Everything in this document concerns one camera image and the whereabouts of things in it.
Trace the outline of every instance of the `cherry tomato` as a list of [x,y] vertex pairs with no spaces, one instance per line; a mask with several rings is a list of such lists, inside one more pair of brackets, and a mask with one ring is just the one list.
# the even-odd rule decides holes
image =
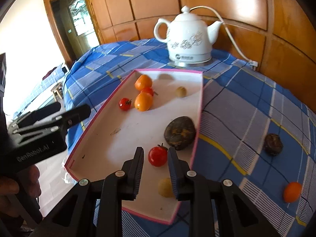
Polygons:
[[167,148],[161,145],[151,148],[148,153],[148,161],[153,166],[162,166],[167,162]]
[[302,192],[302,185],[297,182],[289,183],[283,192],[285,202],[295,202],[298,200]]
[[134,106],[139,111],[147,111],[150,109],[151,105],[153,104],[153,97],[146,92],[140,93],[134,102]]
[[154,90],[151,87],[145,87],[143,90],[140,91],[142,92],[146,92],[149,93],[151,96],[154,96]]
[[120,109],[123,111],[128,111],[131,107],[131,104],[132,104],[132,100],[128,98],[123,98],[118,103]]
[[141,75],[135,82],[135,88],[138,91],[143,90],[145,87],[151,87],[153,84],[151,78],[147,75]]

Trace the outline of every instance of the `white electric kettle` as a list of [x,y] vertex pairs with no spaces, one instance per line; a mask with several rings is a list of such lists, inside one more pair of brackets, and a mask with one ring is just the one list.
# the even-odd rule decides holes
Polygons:
[[[173,22],[161,18],[158,20],[154,28],[155,38],[167,43],[169,58],[175,62],[196,64],[209,61],[212,45],[223,22],[216,21],[207,26],[201,17],[190,13],[188,6],[184,6],[181,11],[183,13],[176,16]],[[162,23],[168,26],[166,39],[162,39],[158,33]]]

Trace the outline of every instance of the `black mark on tray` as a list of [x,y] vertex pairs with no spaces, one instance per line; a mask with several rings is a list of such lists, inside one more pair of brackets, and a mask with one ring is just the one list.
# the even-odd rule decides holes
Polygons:
[[115,135],[115,134],[117,134],[119,131],[121,131],[121,128],[116,128],[110,135]]

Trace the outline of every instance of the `wooden stool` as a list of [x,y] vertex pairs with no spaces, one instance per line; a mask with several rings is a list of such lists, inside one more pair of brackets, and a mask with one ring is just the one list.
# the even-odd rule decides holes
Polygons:
[[61,92],[60,92],[60,89],[62,88],[62,85],[63,84],[61,82],[59,82],[51,89],[51,92],[53,93],[55,101],[57,101],[56,94],[59,96],[60,99],[63,98],[62,95],[61,95]]

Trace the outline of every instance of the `finger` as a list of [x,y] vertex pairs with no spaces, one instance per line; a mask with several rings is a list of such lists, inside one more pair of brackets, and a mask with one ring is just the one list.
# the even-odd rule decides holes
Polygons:
[[36,183],[40,177],[39,176],[40,171],[39,171],[38,167],[35,165],[30,166],[28,175],[29,175],[29,179],[30,179],[31,183]]
[[16,181],[5,176],[0,177],[0,195],[17,194],[19,189]]
[[42,194],[42,191],[40,189],[40,183],[37,181],[36,183],[30,184],[27,189],[27,193],[32,198],[37,198]]
[[9,199],[6,196],[0,196],[0,211],[11,217],[18,217],[19,213],[11,205]]

